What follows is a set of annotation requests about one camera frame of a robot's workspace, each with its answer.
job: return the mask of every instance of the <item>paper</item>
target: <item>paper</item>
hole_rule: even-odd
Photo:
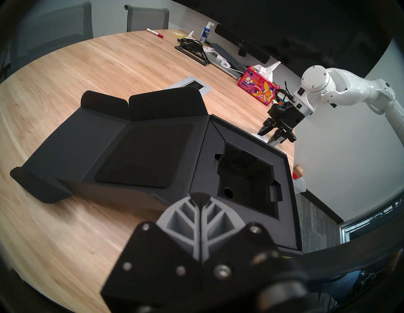
[[[227,60],[226,60],[224,57],[222,57],[221,55],[217,54],[216,51],[215,51],[215,53],[216,53],[216,55],[217,55],[217,58],[218,58],[220,61],[226,61],[226,62],[227,62]]]
[[[214,48],[203,46],[203,51],[205,52],[215,52]]]
[[[258,73],[264,78],[268,79],[270,82],[274,82],[274,77],[272,71],[280,64],[280,61],[272,64],[268,67],[263,67],[262,65],[255,65],[254,68],[258,71]]]
[[[193,39],[193,38],[192,38],[192,34],[193,34],[193,33],[194,33],[194,31],[191,31],[191,32],[189,33],[189,35],[186,36],[186,38],[187,38],[187,39]]]

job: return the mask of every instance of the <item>wood grain surface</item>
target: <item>wood grain surface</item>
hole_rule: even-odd
[[[109,312],[99,292],[135,227],[161,212],[73,196],[47,205],[10,177],[79,106],[86,90],[128,100],[196,76],[209,113],[256,133],[269,107],[213,65],[174,49],[173,30],[115,34],[52,52],[0,85],[0,240],[20,276],[75,312]],[[293,166],[294,144],[278,145]]]

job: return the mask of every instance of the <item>marker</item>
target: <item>marker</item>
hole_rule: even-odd
[[[150,28],[146,28],[146,30],[147,30],[149,33],[152,33],[152,34],[154,34],[154,35],[156,35],[156,36],[159,36],[160,38],[163,38],[163,35],[162,35],[162,34],[159,34],[158,32],[155,32],[154,30],[151,30]]]

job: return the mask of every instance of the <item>keyboard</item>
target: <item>keyboard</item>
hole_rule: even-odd
[[[242,65],[239,61],[237,61],[235,58],[233,58],[230,53],[228,53],[225,49],[223,49],[220,45],[218,44],[212,44],[209,43],[209,45],[215,49],[215,51],[217,52],[217,54],[219,54],[220,56],[224,57],[229,64],[236,68],[236,70],[240,71],[240,72],[245,72],[247,70],[247,68]]]

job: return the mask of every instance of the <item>gray chair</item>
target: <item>gray chair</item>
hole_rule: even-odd
[[[11,39],[11,72],[60,48],[94,38],[91,2],[22,21]]]
[[[150,29],[168,29],[168,18],[170,11],[167,8],[152,9],[139,8],[126,4],[125,10],[128,10],[127,32]]]

